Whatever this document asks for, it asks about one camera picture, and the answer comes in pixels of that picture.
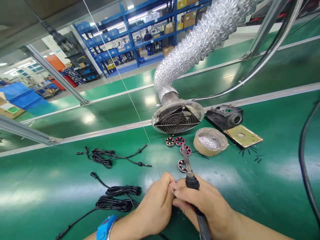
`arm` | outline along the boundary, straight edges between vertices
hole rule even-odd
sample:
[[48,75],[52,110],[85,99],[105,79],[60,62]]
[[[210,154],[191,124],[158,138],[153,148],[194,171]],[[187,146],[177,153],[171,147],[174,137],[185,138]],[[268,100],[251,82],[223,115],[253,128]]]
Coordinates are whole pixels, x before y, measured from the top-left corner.
[[[139,240],[160,233],[169,223],[173,192],[170,183],[176,180],[164,173],[154,182],[136,210],[113,224],[110,240]],[[84,240],[96,240],[96,232]]]
[[199,176],[199,190],[186,187],[185,179],[170,186],[177,198],[173,205],[179,207],[199,231],[197,217],[191,204],[197,206],[208,220],[211,237],[215,240],[288,240],[290,238],[257,223],[231,209],[219,191]]

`blue wristband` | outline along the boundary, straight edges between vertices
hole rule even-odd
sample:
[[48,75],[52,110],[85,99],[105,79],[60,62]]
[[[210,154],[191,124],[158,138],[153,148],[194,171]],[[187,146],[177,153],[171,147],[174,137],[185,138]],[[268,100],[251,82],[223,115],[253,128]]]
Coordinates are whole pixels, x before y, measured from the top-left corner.
[[96,240],[106,240],[108,236],[108,231],[110,230],[112,224],[117,220],[117,216],[111,215],[106,220],[104,220],[98,227]]

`coiled black cable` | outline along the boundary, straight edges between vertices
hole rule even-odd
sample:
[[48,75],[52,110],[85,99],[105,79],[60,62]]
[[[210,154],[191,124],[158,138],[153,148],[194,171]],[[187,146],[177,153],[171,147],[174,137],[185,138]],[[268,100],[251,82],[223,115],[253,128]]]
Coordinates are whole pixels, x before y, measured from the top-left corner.
[[[128,157],[120,157],[120,156],[116,156],[115,155],[115,151],[114,150],[102,150],[102,149],[99,149],[99,148],[95,148],[93,149],[91,152],[91,154],[89,154],[89,151],[88,151],[88,148],[87,147],[84,147],[85,149],[85,153],[83,152],[77,152],[77,155],[87,155],[87,158],[90,160],[90,161],[93,161],[93,162],[97,162],[97,163],[100,163],[102,164],[105,168],[111,168],[112,167],[112,159],[116,159],[116,158],[124,158],[126,159],[127,161],[133,163],[133,164],[136,164],[138,166],[146,166],[146,167],[153,167],[152,165],[148,165],[148,164],[144,164],[142,162],[133,162],[131,161],[129,158],[137,155],[138,153],[141,153],[143,149],[145,149],[146,147],[148,146],[148,144],[144,145],[143,148],[139,149],[136,153],[128,156]],[[104,159],[102,157],[102,155],[106,155],[106,156],[110,156],[111,158],[108,158],[108,159]]]
[[[79,222],[81,219],[83,219],[84,217],[88,216],[90,213],[96,211],[96,210],[117,210],[119,212],[130,212],[132,208],[135,209],[135,204],[139,205],[138,202],[135,202],[131,199],[131,197],[129,196],[129,194],[133,194],[133,195],[140,195],[141,193],[141,188],[137,187],[137,186],[124,186],[124,187],[120,187],[120,186],[114,186],[114,187],[109,187],[108,185],[106,185],[100,178],[99,176],[94,173],[91,172],[90,176],[92,176],[93,178],[97,179],[99,181],[99,183],[101,183],[101,185],[103,185],[104,187],[107,188],[106,194],[101,196],[98,201],[96,202],[96,207],[91,209],[89,212],[87,212],[85,215],[83,215],[82,217],[78,218],[76,221],[74,221],[73,223],[71,223],[64,231],[62,231],[61,233],[58,234],[58,236],[56,237],[56,240],[60,240],[63,238],[63,236],[77,223]],[[116,196],[120,196],[120,195],[127,195],[128,199],[124,199],[124,200],[118,200],[118,199],[114,199],[113,197]],[[165,235],[163,235],[162,233],[159,233],[159,236],[164,239],[164,240],[169,240]]]

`fan grille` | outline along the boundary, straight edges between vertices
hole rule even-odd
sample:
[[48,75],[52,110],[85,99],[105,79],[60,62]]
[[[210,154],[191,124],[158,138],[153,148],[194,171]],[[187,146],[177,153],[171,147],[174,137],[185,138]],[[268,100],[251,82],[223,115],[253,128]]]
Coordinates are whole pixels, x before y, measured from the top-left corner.
[[194,116],[186,107],[178,109],[161,121],[157,122],[155,126],[160,130],[169,133],[181,133],[198,125],[200,121]]

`metal hose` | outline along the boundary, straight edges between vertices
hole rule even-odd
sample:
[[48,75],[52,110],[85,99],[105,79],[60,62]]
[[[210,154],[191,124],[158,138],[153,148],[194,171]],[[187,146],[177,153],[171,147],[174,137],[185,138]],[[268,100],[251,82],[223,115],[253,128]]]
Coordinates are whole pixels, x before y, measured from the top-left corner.
[[282,36],[280,37],[278,43],[273,46],[273,48],[267,53],[265,56],[263,56],[263,59],[261,61],[260,64],[258,64],[252,71],[251,73],[242,81],[239,81],[238,84],[234,85],[233,87],[218,93],[216,95],[212,95],[212,96],[208,96],[208,97],[203,97],[203,98],[195,98],[195,99],[190,99],[191,101],[201,101],[201,100],[206,100],[206,99],[210,99],[210,98],[216,98],[216,97],[220,97],[222,95],[225,95],[229,92],[232,92],[233,90],[237,89],[238,87],[240,87],[241,85],[245,84],[247,81],[249,81],[250,79],[252,79],[265,65],[266,63],[270,60],[270,58],[274,55],[274,53],[278,50],[278,48],[281,46],[281,44],[283,43],[284,39],[287,37],[291,27],[293,26],[293,23],[295,21],[295,19],[297,18],[297,16],[299,15],[299,10],[301,8],[303,0],[297,0],[292,15],[288,21],[287,26],[284,29],[284,32],[282,34]]
[[193,30],[161,61],[154,74],[154,86],[162,97],[177,91],[172,82],[220,46],[254,12],[261,0],[214,0]]

